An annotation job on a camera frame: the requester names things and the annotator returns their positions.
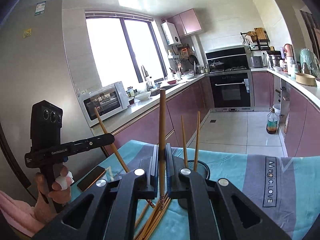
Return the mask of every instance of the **cooking oil bottle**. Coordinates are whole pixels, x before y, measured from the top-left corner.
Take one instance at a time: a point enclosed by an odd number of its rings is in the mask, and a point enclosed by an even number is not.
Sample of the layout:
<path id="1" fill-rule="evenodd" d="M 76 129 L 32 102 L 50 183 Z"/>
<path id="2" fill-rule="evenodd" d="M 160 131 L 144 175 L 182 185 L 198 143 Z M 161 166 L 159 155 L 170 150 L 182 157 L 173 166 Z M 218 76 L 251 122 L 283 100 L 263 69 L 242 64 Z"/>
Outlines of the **cooking oil bottle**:
<path id="1" fill-rule="evenodd" d="M 272 108 L 267 118 L 267 132 L 274 134 L 277 132 L 279 116 L 275 113 L 275 109 Z"/>

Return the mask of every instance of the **smartphone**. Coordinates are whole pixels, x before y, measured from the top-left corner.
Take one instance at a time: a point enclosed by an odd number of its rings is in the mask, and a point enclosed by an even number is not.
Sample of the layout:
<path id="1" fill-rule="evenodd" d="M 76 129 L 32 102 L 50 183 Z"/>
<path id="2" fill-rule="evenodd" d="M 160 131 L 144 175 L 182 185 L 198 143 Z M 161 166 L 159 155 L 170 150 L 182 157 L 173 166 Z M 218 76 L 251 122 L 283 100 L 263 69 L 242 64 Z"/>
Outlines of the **smartphone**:
<path id="1" fill-rule="evenodd" d="M 104 173 L 106 173 L 106 169 L 100 166 L 95 167 L 90 173 L 85 176 L 77 185 L 79 190 L 85 191 L 89 188 L 93 183 L 95 183 Z"/>

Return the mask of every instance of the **chopstick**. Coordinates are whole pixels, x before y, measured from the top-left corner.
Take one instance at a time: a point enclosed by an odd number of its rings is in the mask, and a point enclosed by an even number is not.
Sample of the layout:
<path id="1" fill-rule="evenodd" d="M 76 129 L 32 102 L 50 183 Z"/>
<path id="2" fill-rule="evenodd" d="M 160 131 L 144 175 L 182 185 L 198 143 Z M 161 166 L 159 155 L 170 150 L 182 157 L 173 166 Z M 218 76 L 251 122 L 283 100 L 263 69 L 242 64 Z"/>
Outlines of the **chopstick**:
<path id="1" fill-rule="evenodd" d="M 169 67 L 169 69 L 172 72 L 172 74 L 176 74 L 176 72 L 172 68 Z"/>
<path id="2" fill-rule="evenodd" d="M 146 212 L 147 209 L 148 209 L 148 206 L 150 206 L 149 203 L 147 203 L 147 204 L 144 206 L 143 210 L 141 211 L 140 216 L 138 217 L 138 219 L 136 220 L 136 222 L 135 222 L 135 224 L 134 224 L 134 228 L 137 228 L 137 226 L 139 225 L 141 219 L 143 218 L 145 212 Z"/>
<path id="3" fill-rule="evenodd" d="M 164 178 L 165 178 L 165 89 L 160 89 L 160 115 L 159 115 L 159 191 L 160 209 L 164 208 Z"/>
<path id="4" fill-rule="evenodd" d="M 146 235 L 146 237 L 144 238 L 144 240 L 148 240 L 149 237 L 151 236 L 151 234 L 153 233 L 153 231 L 155 230 L 156 226 L 158 225 L 158 223 L 160 222 L 161 218 L 164 215 L 164 212 L 167 210 L 169 204 L 170 204 L 171 198 L 168 198 L 165 204 L 164 209 L 160 212 L 160 216 L 157 218 L 156 222 L 154 223 L 154 225 L 152 226 L 151 230 L 149 231 L 149 233 Z"/>
<path id="5" fill-rule="evenodd" d="M 198 111 L 198 120 L 197 120 L 197 137 L 196 137 L 196 151 L 195 151 L 195 163 L 193 170 L 197 171 L 198 165 L 198 156 L 199 156 L 199 131 L 200 131 L 200 111 Z"/>
<path id="6" fill-rule="evenodd" d="M 103 124 L 103 122 L 102 122 L 102 120 L 101 120 L 101 118 L 100 118 L 100 115 L 99 115 L 98 110 L 97 110 L 96 107 L 94 108 L 94 112 L 95 112 L 95 114 L 96 114 L 96 116 L 97 116 L 97 118 L 98 118 L 98 120 L 99 120 L 99 124 L 100 124 L 103 132 L 104 132 L 105 134 L 107 134 L 108 131 L 107 131 L 106 127 L 104 126 L 104 124 Z M 128 169 L 127 165 L 125 164 L 124 160 L 122 159 L 120 153 L 118 152 L 117 147 L 115 146 L 114 143 L 112 143 L 110 146 L 111 146 L 111 149 L 114 151 L 114 153 L 115 153 L 118 161 L 120 162 L 122 168 L 124 169 L 124 171 L 125 171 L 126 173 L 128 173 L 128 172 L 129 172 L 129 169 Z M 153 204 L 153 202 L 152 202 L 150 199 L 147 199 L 147 202 L 149 203 L 149 205 L 150 205 L 152 208 L 155 208 L 155 205 Z"/>
<path id="7" fill-rule="evenodd" d="M 166 192 L 165 194 L 165 200 L 168 199 L 168 193 Z M 145 222 L 145 224 L 142 226 L 142 228 L 140 228 L 139 232 L 136 234 L 136 236 L 134 237 L 134 240 L 137 239 L 143 239 L 144 236 L 151 230 L 152 226 L 154 225 L 156 219 L 159 217 L 158 215 L 161 212 L 160 208 L 159 208 L 159 203 L 160 203 L 160 199 L 158 199 L 157 203 L 156 203 L 156 208 L 153 209 L 152 214 L 150 215 L 150 217 L 148 218 L 148 220 Z"/>
<path id="8" fill-rule="evenodd" d="M 186 168 L 188 167 L 188 156 L 187 156 L 187 146 L 186 146 L 186 135 L 184 132 L 184 122 L 183 117 L 181 115 L 181 127 L 182 127 L 182 141 L 183 141 L 183 160 Z"/>

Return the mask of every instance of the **pink cabinet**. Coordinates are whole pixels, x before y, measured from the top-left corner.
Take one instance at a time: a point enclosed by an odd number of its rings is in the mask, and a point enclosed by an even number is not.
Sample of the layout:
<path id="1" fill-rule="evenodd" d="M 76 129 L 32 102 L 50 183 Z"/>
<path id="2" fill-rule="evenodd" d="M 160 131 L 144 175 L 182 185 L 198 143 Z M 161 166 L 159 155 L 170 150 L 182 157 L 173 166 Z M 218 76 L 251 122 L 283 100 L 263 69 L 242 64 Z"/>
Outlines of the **pink cabinet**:
<path id="1" fill-rule="evenodd" d="M 267 111 L 273 104 L 273 77 L 270 72 L 252 72 L 254 110 Z"/>
<path id="2" fill-rule="evenodd" d="M 173 23 L 175 25 L 179 37 L 187 34 L 186 29 L 184 28 L 184 25 L 182 23 L 180 14 L 171 17 L 170 19 L 168 19 L 168 22 Z"/>
<path id="3" fill-rule="evenodd" d="M 201 31 L 201 26 L 196 16 L 195 10 L 190 9 L 183 13 L 180 13 L 181 20 L 187 34 Z"/>
<path id="4" fill-rule="evenodd" d="M 206 111 L 205 109 L 201 83 L 196 82 L 191 85 L 191 88 L 192 88 L 193 96 L 196 101 L 197 111 L 200 111 L 200 122 L 202 122 L 202 120 L 204 119 L 208 111 Z"/>
<path id="5" fill-rule="evenodd" d="M 320 112 L 310 102 L 307 104 L 307 114 L 304 122 L 303 132 L 296 157 L 319 156 L 320 155 Z"/>
<path id="6" fill-rule="evenodd" d="M 167 107 L 165 121 L 165 131 L 166 134 L 169 134 L 173 130 L 173 126 Z M 130 140 L 152 144 L 159 142 L 159 107 L 115 135 L 117 149 Z M 110 147 L 106 147 L 106 149 L 109 154 L 113 153 Z"/>
<path id="7" fill-rule="evenodd" d="M 168 100 L 167 106 L 179 146 L 182 147 L 181 115 L 184 121 L 186 142 L 190 140 L 197 128 L 198 108 L 192 86 Z"/>
<path id="8" fill-rule="evenodd" d="M 201 86 L 202 97 L 204 101 L 204 115 L 206 115 L 211 110 L 211 108 L 214 108 L 212 88 L 211 88 L 210 79 L 208 76 L 200 80 L 200 86 Z"/>
<path id="9" fill-rule="evenodd" d="M 290 89 L 290 109 L 284 144 L 289 157 L 295 157 L 306 118 L 308 100 L 294 88 Z"/>
<path id="10" fill-rule="evenodd" d="M 179 143 L 178 143 L 178 140 L 177 140 L 177 136 L 176 136 L 176 133 L 173 132 L 169 138 L 166 139 L 165 141 L 166 143 L 170 143 L 171 147 L 179 147 Z"/>
<path id="11" fill-rule="evenodd" d="M 201 31 L 201 26 L 194 9 L 177 14 L 169 18 L 168 22 L 176 26 L 180 37 Z"/>

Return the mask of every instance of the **bandage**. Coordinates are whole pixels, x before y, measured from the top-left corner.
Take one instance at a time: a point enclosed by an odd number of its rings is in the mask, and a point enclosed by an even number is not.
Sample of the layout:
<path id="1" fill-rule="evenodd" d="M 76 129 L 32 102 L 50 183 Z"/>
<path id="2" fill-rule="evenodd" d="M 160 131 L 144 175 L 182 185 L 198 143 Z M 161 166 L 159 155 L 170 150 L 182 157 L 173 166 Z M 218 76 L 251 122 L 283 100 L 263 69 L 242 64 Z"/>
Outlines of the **bandage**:
<path id="1" fill-rule="evenodd" d="M 71 178 L 71 183 L 75 182 L 73 180 L 73 176 L 72 176 L 71 171 L 69 171 L 67 176 L 65 176 L 65 177 L 59 176 L 56 178 L 56 182 L 61 186 L 61 190 L 65 190 L 68 188 L 67 177 Z"/>

